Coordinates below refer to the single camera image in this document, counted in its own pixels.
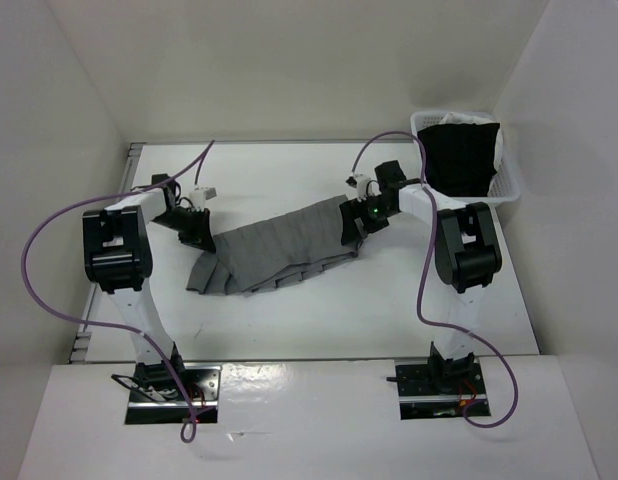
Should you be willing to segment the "grey pleated skirt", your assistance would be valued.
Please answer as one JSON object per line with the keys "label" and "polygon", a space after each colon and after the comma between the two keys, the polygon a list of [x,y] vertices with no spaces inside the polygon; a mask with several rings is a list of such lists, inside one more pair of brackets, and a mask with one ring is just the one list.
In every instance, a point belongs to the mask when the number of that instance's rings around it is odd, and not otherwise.
{"label": "grey pleated skirt", "polygon": [[200,295],[239,295],[274,290],[315,277],[358,256],[360,242],[342,242],[340,206],[334,196],[213,237],[191,270],[186,289]]}

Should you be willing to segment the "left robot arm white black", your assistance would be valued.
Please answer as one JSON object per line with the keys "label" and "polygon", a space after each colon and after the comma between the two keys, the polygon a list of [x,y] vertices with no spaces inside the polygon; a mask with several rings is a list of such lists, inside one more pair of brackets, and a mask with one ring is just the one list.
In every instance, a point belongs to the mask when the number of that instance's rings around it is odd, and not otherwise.
{"label": "left robot arm white black", "polygon": [[173,400],[187,390],[188,375],[150,290],[153,256],[147,225],[155,222],[175,231],[182,244],[214,252],[206,200],[215,190],[196,188],[183,200],[177,181],[166,174],[152,180],[157,188],[142,187],[109,207],[83,214],[84,266],[132,334],[139,385]]}

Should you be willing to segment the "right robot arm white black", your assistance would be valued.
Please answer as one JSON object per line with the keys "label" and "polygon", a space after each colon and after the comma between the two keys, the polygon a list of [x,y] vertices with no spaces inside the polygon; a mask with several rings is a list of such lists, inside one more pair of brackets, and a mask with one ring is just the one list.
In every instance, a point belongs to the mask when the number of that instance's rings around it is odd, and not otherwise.
{"label": "right robot arm white black", "polygon": [[[421,323],[436,329],[427,359],[428,384],[439,393],[448,393],[470,376],[479,304],[502,267],[490,208],[483,202],[455,200],[422,179],[407,178],[396,160],[382,163],[375,174],[374,179],[355,173],[347,178],[356,198],[340,206],[341,242],[353,243],[380,231],[398,213],[409,214],[430,228],[416,315]],[[447,316],[439,320],[427,319],[423,311],[431,268],[451,289]]]}

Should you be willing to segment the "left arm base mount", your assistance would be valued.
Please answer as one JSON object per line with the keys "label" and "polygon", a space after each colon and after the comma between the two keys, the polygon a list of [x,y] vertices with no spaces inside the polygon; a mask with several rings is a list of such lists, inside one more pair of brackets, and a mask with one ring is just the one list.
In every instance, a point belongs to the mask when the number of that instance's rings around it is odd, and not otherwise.
{"label": "left arm base mount", "polygon": [[[216,424],[222,367],[206,363],[186,363],[183,384],[197,410],[198,424]],[[128,391],[126,425],[180,424],[189,416],[188,404],[175,386],[156,389],[141,386],[138,373],[112,374],[111,379]]]}

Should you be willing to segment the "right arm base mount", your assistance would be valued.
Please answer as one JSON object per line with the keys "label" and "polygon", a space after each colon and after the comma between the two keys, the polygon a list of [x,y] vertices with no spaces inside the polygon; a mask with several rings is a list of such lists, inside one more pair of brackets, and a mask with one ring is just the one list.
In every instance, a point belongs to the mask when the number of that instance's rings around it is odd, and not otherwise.
{"label": "right arm base mount", "polygon": [[386,381],[396,387],[400,419],[489,417],[486,386],[477,359],[465,360],[446,371],[432,358],[398,361]]}

